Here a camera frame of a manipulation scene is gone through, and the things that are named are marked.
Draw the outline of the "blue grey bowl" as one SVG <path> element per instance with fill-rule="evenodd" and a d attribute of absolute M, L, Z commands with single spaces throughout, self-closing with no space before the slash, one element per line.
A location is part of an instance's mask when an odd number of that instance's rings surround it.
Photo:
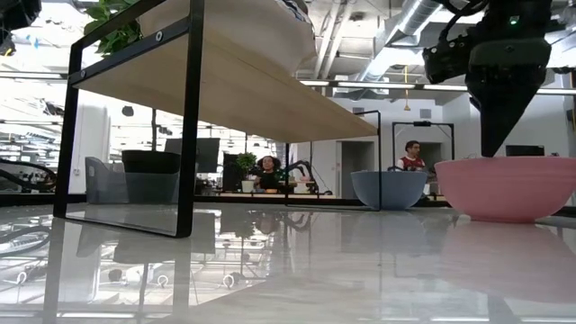
<path fill-rule="evenodd" d="M 428 176 L 417 171 L 357 171 L 351 178 L 355 195 L 365 206 L 403 211 L 419 201 Z"/>

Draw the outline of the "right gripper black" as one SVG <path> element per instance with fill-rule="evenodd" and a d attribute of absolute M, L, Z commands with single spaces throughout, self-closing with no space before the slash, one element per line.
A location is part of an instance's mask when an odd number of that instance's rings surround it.
<path fill-rule="evenodd" d="M 465 83 L 481 116 L 483 157 L 496 155 L 523 116 L 545 81 L 551 51 L 544 38 L 491 40 L 472 48 Z"/>

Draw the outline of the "pink bowl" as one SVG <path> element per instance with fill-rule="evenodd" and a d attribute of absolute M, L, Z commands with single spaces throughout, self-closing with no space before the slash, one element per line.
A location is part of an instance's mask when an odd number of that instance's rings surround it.
<path fill-rule="evenodd" d="M 574 157 L 480 157 L 435 164 L 442 195 L 474 221 L 529 223 L 576 191 Z"/>

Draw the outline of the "black metal stand frame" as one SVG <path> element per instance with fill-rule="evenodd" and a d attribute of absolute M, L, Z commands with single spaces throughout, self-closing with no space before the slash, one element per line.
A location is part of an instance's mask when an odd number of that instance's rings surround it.
<path fill-rule="evenodd" d="M 391 149 L 392 149 L 392 158 L 391 158 L 391 162 L 393 163 L 393 165 L 396 165 L 397 162 L 397 157 L 396 157 L 396 139 L 397 137 L 400 135 L 401 131 L 399 130 L 398 132 L 396 131 L 396 127 L 398 125 L 402 125 L 402 126 L 411 126 L 411 127 L 420 127 L 420 128 L 426 128 L 426 127 L 437 127 L 438 129 L 440 129 L 449 139 L 450 139 L 450 146 L 451 146 L 451 159 L 455 160 L 456 156 L 455 156 L 455 125 L 453 123 L 446 123 L 446 122 L 432 122 L 432 121 L 412 121 L 412 122 L 408 122 L 408 121 L 393 121 L 391 123 L 391 134 L 392 134 L 392 138 L 391 138 Z M 444 127 L 448 127 L 450 130 L 450 133 L 448 134 L 443 128 Z"/>

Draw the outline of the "background wooden table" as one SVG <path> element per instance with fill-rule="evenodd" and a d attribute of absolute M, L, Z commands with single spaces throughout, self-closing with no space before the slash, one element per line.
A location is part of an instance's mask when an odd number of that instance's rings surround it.
<path fill-rule="evenodd" d="M 287 196 L 282 193 L 218 193 L 219 197 L 233 197 L 233 198 L 258 198 L 258 199 L 338 199 L 335 195 L 327 194 L 311 194 L 311 193 L 289 193 Z"/>

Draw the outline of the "grey translucent bin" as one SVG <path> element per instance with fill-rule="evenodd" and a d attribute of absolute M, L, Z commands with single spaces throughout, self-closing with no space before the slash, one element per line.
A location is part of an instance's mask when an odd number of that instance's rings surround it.
<path fill-rule="evenodd" d="M 86 199 L 91 204 L 172 204 L 179 174 L 128 173 L 123 164 L 85 158 Z"/>

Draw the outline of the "black wall television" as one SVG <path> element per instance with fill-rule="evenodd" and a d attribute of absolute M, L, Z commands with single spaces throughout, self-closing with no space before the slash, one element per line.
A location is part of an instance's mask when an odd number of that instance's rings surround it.
<path fill-rule="evenodd" d="M 505 147 L 507 157 L 543 157 L 544 146 L 533 145 L 507 145 Z"/>

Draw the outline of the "black plant pot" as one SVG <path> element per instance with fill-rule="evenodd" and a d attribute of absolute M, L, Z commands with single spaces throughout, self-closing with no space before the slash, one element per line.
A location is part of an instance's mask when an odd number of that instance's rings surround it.
<path fill-rule="evenodd" d="M 121 161 L 127 173 L 175 174 L 180 170 L 180 155 L 171 152 L 124 150 Z"/>

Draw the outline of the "yellow hanging pendant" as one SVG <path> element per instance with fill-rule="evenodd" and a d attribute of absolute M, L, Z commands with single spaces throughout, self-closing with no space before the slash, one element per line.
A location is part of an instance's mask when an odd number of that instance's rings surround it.
<path fill-rule="evenodd" d="M 403 69 L 403 76 L 404 76 L 404 83 L 407 84 L 409 82 L 409 65 L 406 65 Z M 405 106 L 404 106 L 404 111 L 409 112 L 411 111 L 410 109 L 410 91 L 408 88 L 406 88 L 404 90 L 405 92 Z"/>

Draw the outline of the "wooden shelf board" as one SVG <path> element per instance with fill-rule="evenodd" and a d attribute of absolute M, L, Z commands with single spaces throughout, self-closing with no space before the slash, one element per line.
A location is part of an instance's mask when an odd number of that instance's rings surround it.
<path fill-rule="evenodd" d="M 81 90 L 166 113 L 185 112 L 188 36 L 164 31 L 72 74 Z M 271 140 L 301 143 L 372 136 L 375 126 L 284 73 L 275 63 L 206 30 L 199 119 Z"/>

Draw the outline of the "black metal shelf frame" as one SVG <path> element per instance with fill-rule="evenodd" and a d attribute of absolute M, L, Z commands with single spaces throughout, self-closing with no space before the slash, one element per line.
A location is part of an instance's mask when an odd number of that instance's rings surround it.
<path fill-rule="evenodd" d="M 184 32 L 188 36 L 184 114 L 179 115 L 183 119 L 183 129 L 174 208 L 175 226 L 167 233 L 171 238 L 185 238 L 193 229 L 197 129 L 202 122 L 199 107 L 205 31 L 212 30 L 240 47 L 269 59 L 294 79 L 299 65 L 316 53 L 314 32 L 312 25 L 297 21 L 275 0 L 139 0 L 74 42 L 69 54 L 65 115 L 53 205 L 53 214 L 57 218 L 63 219 L 68 215 L 78 96 L 85 91 L 74 87 L 69 78 L 128 48 L 106 57 L 96 52 L 101 38 L 133 20 L 139 23 L 142 39 L 129 46 L 148 36 L 161 41 L 164 31 Z"/>

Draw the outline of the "green leafy plant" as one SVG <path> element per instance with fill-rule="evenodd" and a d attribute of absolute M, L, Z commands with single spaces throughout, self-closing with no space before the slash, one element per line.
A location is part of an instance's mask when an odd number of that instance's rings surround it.
<path fill-rule="evenodd" d="M 96 27 L 107 23 L 115 15 L 126 10 L 138 1 L 139 0 L 98 0 L 96 5 L 85 10 L 93 20 L 84 27 L 84 35 L 92 32 Z M 133 20 L 101 38 L 96 52 L 106 57 L 141 39 L 142 33 L 140 25 L 136 20 Z"/>

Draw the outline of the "silver ceiling air duct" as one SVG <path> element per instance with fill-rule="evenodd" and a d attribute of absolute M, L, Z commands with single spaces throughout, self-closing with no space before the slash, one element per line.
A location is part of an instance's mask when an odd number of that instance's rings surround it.
<path fill-rule="evenodd" d="M 407 65 L 418 52 L 422 31 L 441 8 L 434 0 L 404 0 L 400 13 L 384 20 L 375 34 L 373 58 L 356 81 L 378 81 L 390 67 Z"/>

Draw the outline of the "black mounted device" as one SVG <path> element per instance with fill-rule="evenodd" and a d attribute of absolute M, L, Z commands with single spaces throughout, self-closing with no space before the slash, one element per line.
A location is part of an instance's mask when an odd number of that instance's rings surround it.
<path fill-rule="evenodd" d="M 4 29 L 0 29 L 0 57 L 12 56 L 16 52 L 13 35 Z"/>

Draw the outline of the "person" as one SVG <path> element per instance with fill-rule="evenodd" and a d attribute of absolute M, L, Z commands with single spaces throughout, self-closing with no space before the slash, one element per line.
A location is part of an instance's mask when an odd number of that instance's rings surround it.
<path fill-rule="evenodd" d="M 420 143 L 417 140 L 408 141 L 405 145 L 405 155 L 397 160 L 395 166 L 402 171 L 430 173 L 432 168 L 426 165 L 419 152 Z"/>
<path fill-rule="evenodd" d="M 262 157 L 257 161 L 260 170 L 256 176 L 256 188 L 265 192 L 276 192 L 280 190 L 280 176 L 278 172 L 281 168 L 281 162 L 278 158 L 272 156 Z"/>

